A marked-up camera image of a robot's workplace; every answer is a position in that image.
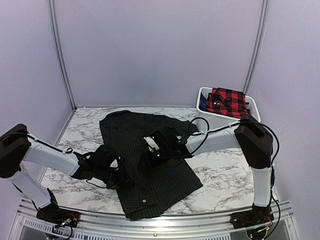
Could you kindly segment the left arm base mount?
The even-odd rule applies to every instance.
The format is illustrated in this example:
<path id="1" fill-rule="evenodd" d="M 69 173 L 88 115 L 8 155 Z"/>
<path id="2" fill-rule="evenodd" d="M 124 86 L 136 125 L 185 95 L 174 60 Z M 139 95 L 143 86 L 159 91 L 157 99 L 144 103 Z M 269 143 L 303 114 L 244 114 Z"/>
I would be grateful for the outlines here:
<path id="1" fill-rule="evenodd" d="M 57 204 L 50 203 L 43 208 L 39 208 L 36 217 L 58 226 L 67 225 L 76 228 L 79 222 L 80 213 L 78 211 L 60 208 Z"/>

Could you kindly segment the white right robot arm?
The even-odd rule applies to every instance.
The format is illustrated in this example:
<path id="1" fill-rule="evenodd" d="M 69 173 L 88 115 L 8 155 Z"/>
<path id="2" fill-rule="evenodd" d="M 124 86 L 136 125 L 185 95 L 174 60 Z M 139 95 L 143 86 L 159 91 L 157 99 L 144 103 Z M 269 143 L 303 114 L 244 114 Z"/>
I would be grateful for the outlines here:
<path id="1" fill-rule="evenodd" d="M 252 224 L 258 224 L 267 216 L 274 180 L 273 137 L 263 124 L 245 119 L 184 135 L 164 126 L 142 139 L 148 150 L 141 154 L 138 163 L 149 169 L 163 166 L 170 160 L 189 159 L 224 149 L 241 149 L 253 173 L 254 198 L 247 219 Z"/>

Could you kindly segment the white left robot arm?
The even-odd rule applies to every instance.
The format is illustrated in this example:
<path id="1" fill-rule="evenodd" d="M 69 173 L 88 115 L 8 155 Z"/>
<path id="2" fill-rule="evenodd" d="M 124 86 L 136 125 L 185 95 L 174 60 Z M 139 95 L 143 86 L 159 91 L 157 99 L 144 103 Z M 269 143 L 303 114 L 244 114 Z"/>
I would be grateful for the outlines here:
<path id="1" fill-rule="evenodd" d="M 38 212 L 53 223 L 63 219 L 63 211 L 54 194 L 27 172 L 25 162 L 60 171 L 78 180 L 97 179 L 109 190 L 134 185 L 125 170 L 123 158 L 112 147 L 103 144 L 84 154 L 72 148 L 61 150 L 33 136 L 26 125 L 20 123 L 0 137 L 0 177 L 29 197 Z"/>

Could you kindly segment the black pinstriped long sleeve shirt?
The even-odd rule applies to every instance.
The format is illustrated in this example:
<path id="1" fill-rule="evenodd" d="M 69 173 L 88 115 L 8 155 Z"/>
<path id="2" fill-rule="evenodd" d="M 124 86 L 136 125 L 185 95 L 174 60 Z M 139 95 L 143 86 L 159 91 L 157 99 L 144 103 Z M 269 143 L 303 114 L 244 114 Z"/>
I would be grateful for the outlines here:
<path id="1" fill-rule="evenodd" d="M 203 186 L 184 159 L 157 168 L 139 165 L 141 155 L 149 149 L 142 138 L 164 126 L 174 128 L 180 136 L 198 130 L 188 120 L 128 110 L 110 113 L 99 122 L 103 143 L 124 159 L 124 168 L 134 182 L 134 186 L 116 191 L 125 216 L 131 220 L 158 217 Z"/>

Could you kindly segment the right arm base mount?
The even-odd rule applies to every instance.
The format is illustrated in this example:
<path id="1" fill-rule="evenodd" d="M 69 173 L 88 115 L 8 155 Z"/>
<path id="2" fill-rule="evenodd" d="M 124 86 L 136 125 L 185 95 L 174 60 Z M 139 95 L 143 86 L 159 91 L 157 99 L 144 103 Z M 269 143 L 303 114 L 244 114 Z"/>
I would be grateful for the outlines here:
<path id="1" fill-rule="evenodd" d="M 232 213 L 229 222 L 234 229 L 240 229 L 271 223 L 274 219 L 271 201 L 269 201 L 267 205 L 260 206 L 257 203 L 253 203 L 250 210 Z"/>

